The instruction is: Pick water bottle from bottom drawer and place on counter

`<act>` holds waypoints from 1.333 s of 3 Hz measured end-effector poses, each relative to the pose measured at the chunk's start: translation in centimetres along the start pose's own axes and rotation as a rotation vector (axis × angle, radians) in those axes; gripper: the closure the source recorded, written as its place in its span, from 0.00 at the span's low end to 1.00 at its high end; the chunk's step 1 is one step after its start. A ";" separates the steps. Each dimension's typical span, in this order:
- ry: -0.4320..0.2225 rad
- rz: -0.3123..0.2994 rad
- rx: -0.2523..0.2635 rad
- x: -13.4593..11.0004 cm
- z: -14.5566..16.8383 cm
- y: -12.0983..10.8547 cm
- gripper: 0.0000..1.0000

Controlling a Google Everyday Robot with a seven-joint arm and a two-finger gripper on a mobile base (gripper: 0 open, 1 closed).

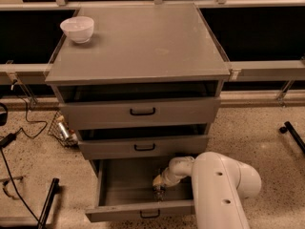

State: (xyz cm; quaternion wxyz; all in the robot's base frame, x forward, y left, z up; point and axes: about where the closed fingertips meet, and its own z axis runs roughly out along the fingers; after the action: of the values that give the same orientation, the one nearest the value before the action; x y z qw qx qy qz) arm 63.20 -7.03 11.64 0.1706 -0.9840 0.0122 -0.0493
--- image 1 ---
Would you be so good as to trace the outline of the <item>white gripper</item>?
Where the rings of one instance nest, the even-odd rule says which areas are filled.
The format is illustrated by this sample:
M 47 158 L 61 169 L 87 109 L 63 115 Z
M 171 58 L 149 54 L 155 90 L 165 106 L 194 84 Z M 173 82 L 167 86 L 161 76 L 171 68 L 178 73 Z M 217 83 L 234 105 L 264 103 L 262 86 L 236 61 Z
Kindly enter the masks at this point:
M 161 175 L 155 177 L 152 181 L 153 188 L 174 187 L 180 182 L 180 179 L 169 168 L 166 168 Z

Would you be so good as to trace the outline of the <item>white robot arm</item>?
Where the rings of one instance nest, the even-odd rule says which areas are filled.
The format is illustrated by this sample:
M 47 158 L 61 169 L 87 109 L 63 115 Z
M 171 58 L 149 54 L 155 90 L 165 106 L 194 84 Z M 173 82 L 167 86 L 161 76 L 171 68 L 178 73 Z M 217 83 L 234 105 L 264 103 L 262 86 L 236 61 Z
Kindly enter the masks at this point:
M 254 167 L 214 152 L 175 157 L 152 182 L 158 199 L 185 177 L 192 181 L 197 229 L 250 229 L 241 200 L 261 190 Z

